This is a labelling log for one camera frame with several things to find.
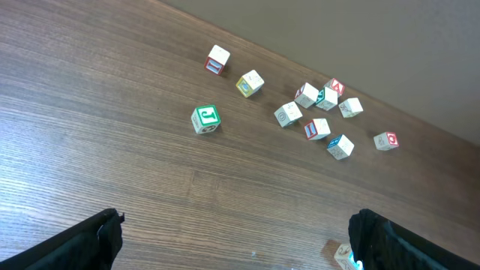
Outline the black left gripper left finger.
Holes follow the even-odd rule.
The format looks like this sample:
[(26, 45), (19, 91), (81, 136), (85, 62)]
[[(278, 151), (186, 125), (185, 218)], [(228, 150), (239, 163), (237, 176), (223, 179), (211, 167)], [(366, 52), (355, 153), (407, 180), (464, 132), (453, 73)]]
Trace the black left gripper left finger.
[(107, 208), (1, 262), (1, 270), (110, 270), (122, 249), (125, 215)]

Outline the red A block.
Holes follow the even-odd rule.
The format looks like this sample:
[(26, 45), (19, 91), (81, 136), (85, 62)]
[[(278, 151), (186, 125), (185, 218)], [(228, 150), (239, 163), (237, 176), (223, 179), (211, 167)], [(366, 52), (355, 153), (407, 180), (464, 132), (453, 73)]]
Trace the red A block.
[(324, 86), (337, 92), (338, 97), (340, 97), (345, 90), (345, 85), (336, 78), (331, 78)]

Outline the green edged Z block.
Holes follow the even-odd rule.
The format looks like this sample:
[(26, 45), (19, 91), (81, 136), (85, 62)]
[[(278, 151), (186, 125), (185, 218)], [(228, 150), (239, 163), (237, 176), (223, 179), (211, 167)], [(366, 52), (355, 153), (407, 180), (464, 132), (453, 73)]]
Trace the green edged Z block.
[(279, 125), (282, 128), (294, 124), (298, 121), (303, 115), (301, 110), (297, 106), (295, 101), (285, 103), (280, 108), (274, 112), (274, 116), (277, 119)]

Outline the blue edged Y block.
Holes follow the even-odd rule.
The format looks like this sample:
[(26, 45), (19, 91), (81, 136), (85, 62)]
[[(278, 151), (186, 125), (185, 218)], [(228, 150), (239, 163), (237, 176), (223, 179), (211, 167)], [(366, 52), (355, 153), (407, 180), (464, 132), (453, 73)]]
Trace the blue edged Y block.
[(341, 160), (348, 158), (355, 145), (344, 135), (335, 137), (327, 146), (327, 151), (336, 159)]

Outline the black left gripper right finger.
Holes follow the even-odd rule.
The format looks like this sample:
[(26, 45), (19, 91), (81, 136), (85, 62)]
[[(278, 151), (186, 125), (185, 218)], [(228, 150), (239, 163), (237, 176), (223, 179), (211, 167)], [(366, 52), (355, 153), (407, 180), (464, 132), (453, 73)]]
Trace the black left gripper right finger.
[(364, 208), (348, 226), (350, 261), (373, 270), (479, 270), (458, 256), (393, 221)]

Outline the white block red side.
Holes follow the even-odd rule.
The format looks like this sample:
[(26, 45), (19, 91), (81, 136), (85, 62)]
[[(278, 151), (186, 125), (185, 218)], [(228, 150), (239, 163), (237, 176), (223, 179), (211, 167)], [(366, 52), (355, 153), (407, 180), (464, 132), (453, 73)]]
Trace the white block red side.
[(312, 107), (316, 101), (320, 91), (306, 82), (296, 93), (294, 101), (301, 107), (308, 109)]

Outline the blue number 2 block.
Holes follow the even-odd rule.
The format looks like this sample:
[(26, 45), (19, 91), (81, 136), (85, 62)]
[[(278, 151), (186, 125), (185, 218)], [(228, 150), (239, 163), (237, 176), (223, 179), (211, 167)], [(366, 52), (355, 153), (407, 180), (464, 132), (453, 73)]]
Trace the blue number 2 block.
[(350, 244), (340, 244), (334, 254), (334, 259), (343, 270), (363, 270), (362, 261), (354, 260), (353, 251)]

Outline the red letter block far left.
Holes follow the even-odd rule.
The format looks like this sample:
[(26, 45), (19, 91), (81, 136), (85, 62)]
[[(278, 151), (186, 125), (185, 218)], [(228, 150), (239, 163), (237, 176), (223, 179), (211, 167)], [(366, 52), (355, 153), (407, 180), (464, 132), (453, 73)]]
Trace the red letter block far left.
[(221, 75), (229, 57), (229, 51), (215, 44), (205, 60), (204, 68), (213, 74)]

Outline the green J soccer ball block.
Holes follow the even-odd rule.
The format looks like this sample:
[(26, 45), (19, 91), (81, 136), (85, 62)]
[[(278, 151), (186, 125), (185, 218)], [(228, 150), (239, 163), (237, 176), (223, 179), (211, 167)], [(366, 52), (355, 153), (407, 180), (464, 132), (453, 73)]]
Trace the green J soccer ball block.
[(214, 104), (196, 107), (190, 118), (197, 134), (212, 132), (221, 124), (221, 117)]

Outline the white block green side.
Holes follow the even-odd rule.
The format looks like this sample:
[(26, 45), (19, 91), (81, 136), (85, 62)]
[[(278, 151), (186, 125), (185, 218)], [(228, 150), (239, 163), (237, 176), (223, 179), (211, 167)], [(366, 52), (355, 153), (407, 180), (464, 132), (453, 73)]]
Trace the white block green side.
[(315, 106), (329, 111), (331, 108), (338, 105), (338, 93), (328, 87), (324, 87), (319, 91)]

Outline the red O block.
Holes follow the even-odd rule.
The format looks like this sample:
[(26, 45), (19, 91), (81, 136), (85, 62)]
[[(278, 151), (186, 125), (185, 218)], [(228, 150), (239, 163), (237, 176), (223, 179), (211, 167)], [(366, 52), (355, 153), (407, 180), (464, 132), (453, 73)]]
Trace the red O block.
[(397, 148), (400, 145), (396, 133), (388, 131), (376, 135), (373, 138), (373, 141), (376, 149), (380, 151), (388, 151)]

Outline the yellow S block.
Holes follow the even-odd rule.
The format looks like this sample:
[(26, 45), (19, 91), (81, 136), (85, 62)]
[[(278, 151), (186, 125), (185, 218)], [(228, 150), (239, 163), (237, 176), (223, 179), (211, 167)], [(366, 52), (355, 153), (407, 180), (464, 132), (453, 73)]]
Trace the yellow S block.
[(344, 118), (352, 118), (363, 111), (363, 107), (357, 97), (351, 97), (338, 105)]

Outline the red edged I block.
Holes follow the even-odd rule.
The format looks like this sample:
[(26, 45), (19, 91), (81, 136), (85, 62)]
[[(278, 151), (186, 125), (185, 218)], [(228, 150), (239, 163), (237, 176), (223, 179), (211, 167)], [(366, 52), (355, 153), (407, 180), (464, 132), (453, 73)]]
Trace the red edged I block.
[(331, 130), (325, 118), (314, 118), (310, 120), (305, 126), (307, 140), (321, 140), (327, 137)]

